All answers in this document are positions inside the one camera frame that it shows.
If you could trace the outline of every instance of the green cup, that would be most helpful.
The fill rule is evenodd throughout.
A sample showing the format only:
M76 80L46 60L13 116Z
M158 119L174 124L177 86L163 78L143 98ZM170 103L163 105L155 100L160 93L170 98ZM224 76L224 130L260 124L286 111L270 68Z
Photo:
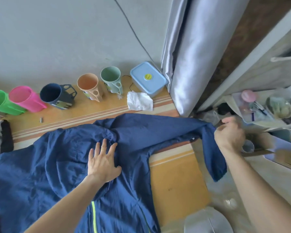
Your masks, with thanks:
M24 113L26 109L20 107L9 100L8 93L0 90L0 112L12 114L12 115L19 115Z
M100 77L105 83L109 92L123 94L121 71L117 67L110 66L104 68L100 73Z

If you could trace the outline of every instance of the tissue paper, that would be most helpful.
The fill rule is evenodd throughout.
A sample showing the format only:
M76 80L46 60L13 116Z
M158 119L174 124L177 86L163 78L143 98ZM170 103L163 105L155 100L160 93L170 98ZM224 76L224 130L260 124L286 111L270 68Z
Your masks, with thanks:
M153 111L153 100L147 93L143 92L128 92L127 105L130 110Z

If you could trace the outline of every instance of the light blue curtain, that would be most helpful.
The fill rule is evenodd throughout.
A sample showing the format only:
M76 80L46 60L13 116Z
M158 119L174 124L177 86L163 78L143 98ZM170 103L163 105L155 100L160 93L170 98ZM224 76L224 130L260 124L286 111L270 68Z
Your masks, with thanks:
M162 72L188 117L214 73L249 0L173 0Z

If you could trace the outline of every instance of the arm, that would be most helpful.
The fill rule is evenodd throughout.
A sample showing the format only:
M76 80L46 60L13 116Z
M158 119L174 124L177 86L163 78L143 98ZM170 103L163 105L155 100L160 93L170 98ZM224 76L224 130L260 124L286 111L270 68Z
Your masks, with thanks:
M234 118L215 131L215 140L225 157L248 216L259 233L291 233L291 205L245 161L240 150L244 131Z
M95 154L93 149L89 152L87 177L73 191L33 223L25 233L73 232L97 191L103 184L120 175L121 167L114 167L116 146L117 143L114 143L110 147L108 154L106 154L106 139L103 140L101 150L98 142Z

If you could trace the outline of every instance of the plastic storage box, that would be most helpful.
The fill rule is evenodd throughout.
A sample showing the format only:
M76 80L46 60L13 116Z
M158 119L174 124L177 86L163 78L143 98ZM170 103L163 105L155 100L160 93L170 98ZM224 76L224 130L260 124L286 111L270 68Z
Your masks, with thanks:
M149 62L137 65L130 75L134 84L150 97L156 96L167 83L167 79Z

